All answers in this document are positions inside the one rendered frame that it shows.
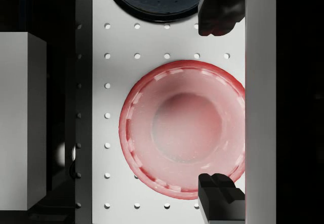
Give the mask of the red plate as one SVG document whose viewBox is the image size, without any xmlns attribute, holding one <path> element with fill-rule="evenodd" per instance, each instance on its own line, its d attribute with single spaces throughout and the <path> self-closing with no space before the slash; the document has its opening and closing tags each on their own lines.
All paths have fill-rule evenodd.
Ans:
<svg viewBox="0 0 324 224">
<path fill-rule="evenodd" d="M 183 200 L 198 197 L 198 176 L 245 171 L 245 88 L 201 61 L 164 64 L 127 95 L 119 118 L 126 162 L 149 188 Z"/>
</svg>

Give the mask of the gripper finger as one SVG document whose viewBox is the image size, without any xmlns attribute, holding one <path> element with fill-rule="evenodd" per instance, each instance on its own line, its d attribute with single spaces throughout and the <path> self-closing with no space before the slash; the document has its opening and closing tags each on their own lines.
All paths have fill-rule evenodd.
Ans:
<svg viewBox="0 0 324 224">
<path fill-rule="evenodd" d="M 198 33 L 223 36 L 245 17 L 245 0 L 203 0 L 198 10 Z"/>
<path fill-rule="evenodd" d="M 200 174 L 198 203 L 205 224 L 245 224 L 245 194 L 227 175 Z"/>
</svg>

